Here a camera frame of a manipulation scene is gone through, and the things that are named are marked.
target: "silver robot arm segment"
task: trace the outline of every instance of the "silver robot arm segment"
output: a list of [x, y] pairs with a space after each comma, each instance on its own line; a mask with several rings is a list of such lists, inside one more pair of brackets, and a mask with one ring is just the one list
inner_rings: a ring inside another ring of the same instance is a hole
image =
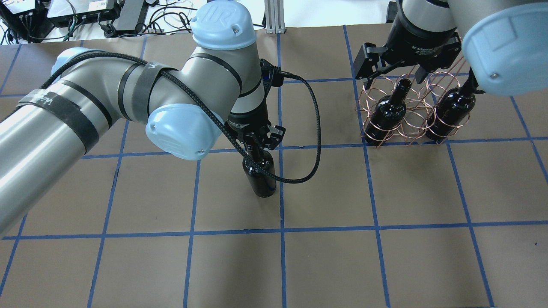
[[[264, 88], [257, 87], [261, 68], [247, 10], [233, 1], [215, 1], [198, 11], [192, 28], [200, 47], [171, 74], [223, 123], [233, 108], [245, 113], [259, 106]], [[20, 101], [0, 123], [0, 236], [118, 119], [145, 124], [151, 141], [178, 157], [201, 159], [208, 153], [220, 131], [192, 98], [158, 74], [159, 68], [154, 62], [87, 59]]]
[[546, 88], [547, 0], [396, 2], [386, 44], [367, 42], [354, 60], [355, 76], [366, 89], [403, 66], [419, 65], [415, 80], [421, 83], [438, 68], [449, 68], [461, 48], [485, 92], [508, 96]]

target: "black wire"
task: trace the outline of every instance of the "black wire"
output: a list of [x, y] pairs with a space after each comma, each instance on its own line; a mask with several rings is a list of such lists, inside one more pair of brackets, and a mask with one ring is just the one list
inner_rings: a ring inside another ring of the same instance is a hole
[[180, 27], [174, 26], [174, 25], [170, 24], [170, 23], [165, 19], [165, 16], [166, 16], [166, 15], [167, 15], [167, 14], [163, 14], [162, 17], [163, 17], [163, 19], [164, 19], [164, 22], [165, 22], [167, 25], [169, 25], [170, 27], [175, 28], [175, 29], [186, 28], [187, 30], [190, 30], [190, 29], [188, 29], [188, 27], [187, 27], [188, 24], [190, 24], [190, 20], [189, 20], [189, 17], [188, 17], [185, 13], [183, 13], [183, 12], [178, 12], [178, 13], [177, 13], [177, 16], [179, 17], [179, 21], [180, 21], [181, 24], [182, 24]]
[[3, 45], [3, 44], [4, 44], [5, 35], [6, 35], [7, 32], [8, 32], [8, 30], [6, 29], [6, 30], [4, 31], [4, 36], [2, 37], [2, 42], [0, 42], [0, 45]]
[[156, 13], [160, 12], [161, 10], [164, 10], [164, 11], [165, 11], [165, 10], [168, 9], [168, 8], [170, 8], [170, 9], [197, 10], [197, 9], [189, 8], [189, 7], [178, 7], [178, 6], [175, 6], [175, 7], [171, 7], [171, 6], [170, 6], [170, 7], [167, 7], [167, 6], [165, 6], [165, 7], [163, 7], [163, 8], [159, 8], [159, 9], [155, 10], [155, 11], [152, 13], [152, 15], [150, 15], [149, 24], [152, 23], [152, 19], [154, 18], [154, 15], [156, 15]]
[[143, 36], [143, 35], [169, 35], [169, 34], [173, 34], [173, 33], [176, 33], [176, 32], [183, 32], [183, 31], [187, 31], [187, 29], [178, 29], [178, 30], [173, 30], [173, 31], [167, 31], [167, 32], [159, 32], [159, 33], [154, 33], [154, 32], [148, 32], [148, 33], [128, 33], [128, 34], [124, 34], [124, 35], [120, 35], [119, 37], [135, 37], [135, 36]]
[[139, 26], [139, 25], [142, 25], [143, 27], [146, 27], [146, 23], [144, 23], [144, 22], [138, 22], [137, 24], [135, 24], [135, 32], [141, 32], [142, 27], [141, 27], [141, 30], [137, 31], [137, 26]]
[[158, 30], [161, 31], [161, 27], [157, 23], [157, 21], [160, 20], [161, 18], [163, 18], [165, 15], [177, 15], [177, 16], [179, 16], [179, 14], [176, 13], [176, 12], [166, 12], [163, 15], [160, 15], [156, 19], [149, 22], [149, 24], [141, 31], [141, 34], [145, 34], [145, 31], [148, 30], [151, 26], [152, 26], [152, 28], [155, 32], [157, 32], [156, 26], [158, 26]]
[[76, 9], [74, 8], [74, 5], [72, 5], [70, 0], [65, 0], [65, 1], [70, 5], [70, 8], [72, 10], [72, 24], [68, 26], [68, 33], [63, 37], [63, 42], [69, 41], [69, 39], [74, 34], [74, 31], [76, 31], [76, 20], [77, 20]]
[[27, 42], [30, 42], [29, 38], [31, 35], [31, 20], [29, 14], [24, 14], [21, 16], [21, 23], [23, 24], [23, 27], [27, 30]]
[[[82, 20], [78, 25], [76, 25], [76, 27], [74, 28], [74, 31], [76, 31], [78, 28], [80, 28], [85, 22], [85, 19]], [[41, 39], [43, 41], [48, 41], [48, 40], [51, 40], [51, 39], [60, 39], [60, 38], [65, 38], [67, 35], [63, 35], [63, 36], [60, 36], [60, 37], [50, 37], [50, 38], [43, 38], [43, 37], [34, 37], [32, 35], [29, 35], [31, 38], [34, 38], [34, 39]]]
[[[69, 69], [71, 66], [82, 62], [87, 59], [91, 58], [119, 58], [119, 59], [125, 59], [129, 61], [136, 62], [140, 65], [145, 66], [148, 62], [130, 55], [124, 55], [124, 54], [118, 54], [118, 53], [109, 53], [109, 52], [98, 52], [98, 53], [88, 53], [88, 54], [82, 54], [80, 56], [77, 56], [73, 58], [72, 60], [68, 61], [64, 65], [62, 65], [58, 70], [56, 70], [53, 75], [51, 75], [46, 82], [41, 86], [41, 89], [46, 89], [49, 87], [56, 79], [57, 77], [61, 76], [61, 74]], [[160, 72], [160, 74], [165, 77], [167, 80], [173, 82], [175, 85], [177, 85], [181, 90], [183, 90], [195, 103], [198, 105], [205, 113], [206, 115], [215, 123], [215, 125], [221, 130], [223, 134], [228, 138], [230, 143], [234, 146], [234, 148], [240, 153], [244, 159], [246, 159], [251, 166], [253, 166], [256, 170], [258, 170], [260, 173], [269, 176], [279, 182], [288, 183], [288, 184], [298, 184], [302, 182], [306, 182], [310, 180], [314, 174], [316, 173], [316, 170], [319, 167], [319, 160], [321, 155], [321, 149], [322, 149], [322, 134], [321, 134], [321, 126], [320, 126], [320, 118], [319, 118], [319, 110], [318, 110], [318, 103], [316, 101], [316, 97], [314, 96], [314, 92], [312, 91], [312, 88], [307, 83], [306, 80], [304, 80], [302, 77], [287, 73], [287, 72], [280, 72], [283, 74], [284, 77], [295, 79], [298, 81], [301, 81], [304, 83], [304, 85], [307, 87], [307, 89], [310, 92], [310, 96], [312, 97], [312, 103], [314, 104], [314, 111], [316, 113], [316, 127], [317, 127], [317, 151], [316, 151], [316, 161], [314, 163], [314, 167], [312, 168], [312, 171], [310, 173], [300, 179], [285, 179], [277, 176], [276, 174], [270, 173], [268, 170], [266, 170], [263, 166], [253, 161], [253, 159], [249, 156], [249, 154], [246, 153], [246, 151], [239, 145], [238, 141], [232, 136], [232, 134], [228, 131], [228, 129], [224, 126], [221, 121], [212, 113], [212, 111], [202, 102], [202, 100], [192, 91], [187, 85], [185, 85], [181, 80], [177, 79], [175, 76], [173, 76], [169, 71], [163, 70]]]
[[103, 26], [103, 24], [99, 22], [100, 18], [101, 18], [101, 12], [99, 12], [99, 14], [97, 14], [97, 23], [99, 24], [99, 26]]
[[[167, 3], [167, 1], [166, 1], [165, 4], [159, 4], [159, 3], [158, 3], [158, 5], [161, 6], [161, 7], [168, 7], [168, 6], [170, 6], [170, 5], [177, 4], [177, 3], [178, 3], [177, 1], [175, 1], [175, 2], [173, 2], [173, 3]], [[189, 9], [189, 10], [194, 10], [194, 11], [198, 10], [198, 9], [195, 9], [195, 8], [188, 8], [188, 9]]]

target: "blue tape line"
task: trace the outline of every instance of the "blue tape line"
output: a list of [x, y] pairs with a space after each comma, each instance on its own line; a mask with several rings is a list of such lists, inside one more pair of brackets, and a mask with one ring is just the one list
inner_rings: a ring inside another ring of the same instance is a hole
[[124, 126], [124, 133], [122, 134], [122, 141], [120, 142], [120, 151], [118, 155], [118, 162], [116, 164], [116, 171], [114, 172], [114, 178], [112, 179], [112, 187], [110, 189], [110, 197], [109, 197], [109, 204], [107, 206], [106, 214], [105, 214], [105, 222], [103, 224], [103, 230], [102, 230], [102, 237], [101, 242], [99, 243], [99, 251], [97, 253], [97, 260], [95, 262], [95, 269], [93, 271], [93, 278], [92, 278], [92, 286], [89, 289], [89, 297], [88, 297], [88, 308], [91, 308], [92, 302], [93, 302], [93, 294], [95, 293], [95, 285], [97, 283], [97, 275], [99, 274], [99, 266], [101, 265], [101, 258], [102, 258], [102, 251], [103, 247], [105, 246], [105, 235], [107, 228], [109, 226], [109, 220], [110, 220], [110, 211], [112, 209], [112, 201], [114, 200], [114, 194], [116, 191], [116, 184], [118, 182], [118, 174], [120, 171], [120, 166], [122, 165], [122, 153], [124, 152], [124, 146], [125, 146], [125, 139], [128, 134], [128, 128], [129, 128], [129, 121], [125, 121]]
[[516, 100], [513, 96], [510, 97], [512, 100], [512, 104], [514, 105], [514, 108], [516, 109], [516, 113], [518, 117], [520, 118], [521, 125], [523, 125], [523, 129], [525, 130], [525, 133], [527, 134], [527, 138], [531, 141], [531, 145], [533, 147], [533, 152], [535, 153], [536, 160], [539, 162], [540, 169], [543, 171], [544, 179], [548, 183], [548, 172], [546, 172], [546, 167], [544, 166], [542, 158], [540, 158], [539, 151], [536, 148], [536, 144], [533, 142], [533, 139], [531, 137], [531, 133], [529, 129], [527, 128], [527, 125], [525, 124], [525, 120], [523, 119], [523, 116], [521, 115], [520, 108], [517, 106]]
[[230, 152], [238, 152], [236, 149], [216, 149], [211, 150], [209, 153], [230, 153]]
[[487, 223], [472, 223], [472, 225], [474, 227], [534, 226], [534, 225], [548, 225], [548, 220], [492, 221]]
[[476, 252], [476, 258], [478, 261], [479, 271], [481, 273], [481, 277], [483, 279], [483, 285], [485, 287], [485, 291], [487, 294], [487, 299], [489, 300], [489, 306], [494, 307], [495, 304], [493, 302], [493, 296], [491, 295], [491, 289], [489, 287], [489, 282], [487, 281], [487, 275], [485, 273], [485, 268], [483, 267], [483, 261], [480, 254], [480, 248], [478, 246], [477, 240], [476, 240], [476, 233], [474, 232], [474, 228], [472, 225], [472, 219], [470, 218], [470, 212], [468, 211], [468, 205], [466, 204], [466, 198], [464, 197], [464, 191], [463, 186], [460, 182], [459, 172], [456, 169], [456, 163], [455, 158], [453, 156], [453, 151], [451, 150], [451, 145], [449, 143], [446, 144], [447, 152], [449, 153], [449, 159], [451, 160], [451, 166], [453, 167], [453, 173], [455, 174], [455, 180], [457, 188], [459, 189], [460, 199], [463, 203], [463, 209], [464, 214], [466, 216], [466, 221], [468, 224], [468, 229], [470, 230], [470, 236], [472, 238], [472, 244], [474, 246], [474, 251]]
[[[471, 223], [473, 227], [497, 227], [497, 226], [536, 226], [548, 225], [548, 220], [523, 220], [523, 221], [486, 221], [483, 223]], [[422, 224], [422, 225], [380, 225], [376, 226], [337, 226], [337, 227], [296, 227], [284, 228], [285, 233], [299, 232], [335, 232], [335, 231], [372, 231], [376, 230], [408, 230], [408, 229], [445, 229], [468, 227], [468, 223], [457, 224]], [[239, 230], [211, 230], [194, 231], [194, 236], [211, 235], [236, 235], [236, 234], [263, 234], [280, 233], [282, 229], [239, 229]], [[70, 238], [134, 238], [134, 237], [171, 237], [189, 236], [190, 231], [175, 232], [142, 232], [142, 233], [107, 233], [107, 234], [68, 234], [68, 235], [21, 235], [19, 240], [27, 239], [70, 239]], [[18, 236], [5, 236], [2, 240], [14, 240]]]
[[0, 297], [2, 297], [2, 292], [4, 292], [5, 282], [8, 279], [9, 270], [12, 268], [13, 258], [15, 257], [15, 251], [21, 240], [21, 234], [23, 233], [23, 228], [25, 227], [25, 222], [27, 221], [27, 215], [23, 216], [21, 224], [19, 225], [19, 232], [15, 237], [15, 242], [13, 243], [12, 253], [9, 255], [8, 264], [5, 267], [4, 276], [2, 277], [2, 283], [0, 283]]
[[132, 153], [122, 153], [122, 156], [152, 156], [152, 155], [171, 155], [168, 152], [132, 152]]
[[375, 226], [347, 226], [347, 227], [306, 227], [306, 228], [286, 228], [285, 232], [334, 232], [334, 231], [371, 231]]
[[[280, 33], [276, 34], [276, 44], [278, 52], [278, 66], [282, 66], [282, 44]], [[278, 125], [282, 126], [282, 87], [278, 87]], [[279, 150], [279, 175], [283, 177], [283, 142], [280, 143]], [[280, 226], [280, 252], [282, 267], [282, 308], [287, 308], [287, 276], [286, 276], [286, 233], [285, 233], [285, 213], [284, 213], [284, 183], [279, 183], [279, 226]]]
[[84, 155], [81, 159], [99, 159], [99, 158], [115, 158], [118, 154], [106, 154], [106, 155]]
[[2, 86], [0, 87], [0, 94], [2, 92], [4, 92], [5, 84], [8, 82], [9, 75], [12, 73], [12, 69], [13, 69], [13, 66], [15, 65], [15, 61], [17, 59], [17, 56], [19, 55], [19, 51], [21, 50], [21, 46], [22, 46], [22, 44], [20, 44], [17, 47], [17, 51], [15, 52], [15, 55], [13, 56], [12, 64], [10, 64], [9, 69], [8, 69], [8, 73], [5, 75], [4, 81], [2, 82]]
[[409, 230], [409, 229], [445, 229], [468, 227], [468, 224], [426, 224], [426, 225], [386, 225], [379, 226], [381, 230]]
[[459, 143], [480, 143], [480, 142], [509, 142], [509, 141], [528, 141], [529, 138], [493, 138], [493, 139], [465, 139], [465, 140], [446, 140], [446, 143], [459, 144]]
[[[528, 141], [528, 140], [548, 140], [548, 137], [517, 137], [517, 138], [493, 138], [493, 139], [464, 139], [464, 140], [452, 140], [448, 139], [444, 143], [450, 143], [450, 144], [465, 144], [465, 143], [483, 143], [483, 142], [513, 142], [513, 141]], [[418, 143], [417, 141], [410, 142], [406, 144], [403, 141], [398, 142], [385, 142], [383, 146], [401, 146], [401, 145], [432, 145], [437, 144], [435, 141], [425, 141], [422, 143]], [[338, 148], [344, 148], [344, 147], [360, 147], [363, 146], [363, 144], [322, 144], [322, 148], [329, 149], [338, 149]], [[301, 149], [315, 149], [316, 145], [290, 145], [290, 146], [284, 146], [284, 150], [301, 150]], [[231, 153], [236, 152], [236, 149], [216, 149], [209, 151], [210, 153]], [[124, 153], [122, 154], [123, 157], [125, 156], [153, 156], [153, 155], [171, 155], [168, 152], [132, 152], [132, 153]], [[106, 155], [85, 155], [82, 156], [82, 159], [100, 159], [100, 158], [114, 158], [118, 157], [119, 154], [106, 154]]]
[[192, 246], [194, 244], [194, 229], [196, 226], [196, 204], [198, 203], [198, 184], [200, 182], [200, 166], [202, 161], [196, 163], [196, 178], [194, 180], [194, 199], [192, 201], [192, 218], [190, 219], [190, 232], [189, 232], [189, 252], [186, 256], [186, 275], [185, 275], [185, 290], [182, 298], [182, 306], [188, 307], [189, 301], [189, 284], [190, 284], [190, 268], [192, 262]]
[[143, 39], [142, 42], [142, 48], [141, 48], [141, 59], [145, 56], [145, 48], [146, 48], [146, 36]]
[[[350, 50], [350, 40], [348, 39], [348, 32], [346, 30], [346, 25], [342, 26], [342, 29], [344, 31], [344, 37], [345, 37], [345, 41], [346, 41], [346, 50], [348, 52], [348, 59], [349, 59], [349, 62], [350, 62], [350, 70], [352, 71], [352, 83], [353, 83], [353, 86], [354, 86], [354, 98], [355, 98], [355, 101], [358, 101], [358, 90], [357, 90], [357, 85], [356, 85], [356, 79], [355, 79], [355, 75], [354, 75], [354, 69], [353, 69], [353, 62], [352, 62], [352, 51]], [[361, 115], [361, 112], [357, 111], [357, 114], [358, 114], [358, 126], [359, 126], [359, 129], [361, 130], [362, 129], [362, 115]], [[376, 213], [376, 205], [375, 205], [375, 197], [374, 197], [374, 192], [373, 192], [373, 181], [371, 179], [371, 170], [369, 169], [369, 157], [367, 155], [367, 143], [365, 141], [364, 138], [362, 138], [362, 146], [363, 146], [363, 157], [364, 157], [364, 160], [365, 160], [365, 163], [366, 163], [366, 172], [367, 172], [367, 182], [368, 182], [368, 185], [369, 185], [369, 196], [370, 196], [370, 199], [371, 199], [371, 209], [372, 209], [372, 212], [373, 212], [373, 221], [375, 223], [375, 238], [376, 238], [376, 241], [377, 241], [377, 250], [378, 250], [378, 253], [379, 253], [379, 265], [380, 265], [380, 273], [381, 273], [381, 277], [383, 279], [383, 290], [384, 290], [384, 299], [385, 299], [385, 302], [386, 302], [386, 307], [390, 308], [390, 295], [389, 295], [389, 291], [388, 291], [388, 282], [387, 282], [387, 279], [386, 279], [386, 269], [385, 269], [385, 264], [384, 264], [384, 254], [383, 254], [383, 244], [381, 242], [381, 238], [380, 238], [380, 229], [379, 229], [379, 220], [378, 220], [378, 217], [377, 217], [377, 213]]]

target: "robotic arm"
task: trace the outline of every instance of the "robotic arm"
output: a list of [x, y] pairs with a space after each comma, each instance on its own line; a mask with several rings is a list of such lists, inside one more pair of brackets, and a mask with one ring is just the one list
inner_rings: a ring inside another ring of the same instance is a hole
[[[548, 84], [546, 0], [397, 0], [386, 44], [365, 43], [354, 72], [369, 89], [397, 67], [420, 65], [415, 79], [451, 66], [460, 50], [478, 84], [495, 95], [519, 95]], [[523, 78], [531, 75], [536, 82]]]
[[244, 156], [260, 197], [275, 192], [276, 180], [313, 176], [319, 135], [316, 165], [302, 179], [275, 176], [264, 150], [273, 150], [285, 132], [268, 120], [270, 87], [284, 77], [304, 80], [259, 59], [251, 17], [237, 2], [211, 2], [191, 24], [199, 47], [181, 71], [84, 48], [59, 56], [52, 77], [0, 123], [0, 236], [121, 118], [144, 124], [155, 145], [183, 159], [203, 158], [222, 131]]

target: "black electronic device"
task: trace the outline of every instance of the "black electronic device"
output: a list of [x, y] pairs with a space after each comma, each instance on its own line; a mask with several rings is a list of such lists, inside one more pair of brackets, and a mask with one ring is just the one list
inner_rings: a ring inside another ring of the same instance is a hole
[[0, 3], [0, 18], [10, 29], [10, 33], [29, 43], [39, 43], [53, 28], [53, 25], [46, 19], [47, 9], [42, 2], [33, 2], [31, 10], [15, 10], [15, 4], [28, 1], [3, 1]]
[[116, 0], [52, 0], [48, 19], [56, 27], [67, 27], [76, 13], [84, 23], [116, 19], [120, 16], [120, 5]]
[[2, 0], [2, 3], [14, 15], [28, 13], [36, 9], [36, 0]]
[[113, 24], [116, 33], [139, 33], [143, 28], [148, 8], [145, 0], [125, 0], [120, 17]]

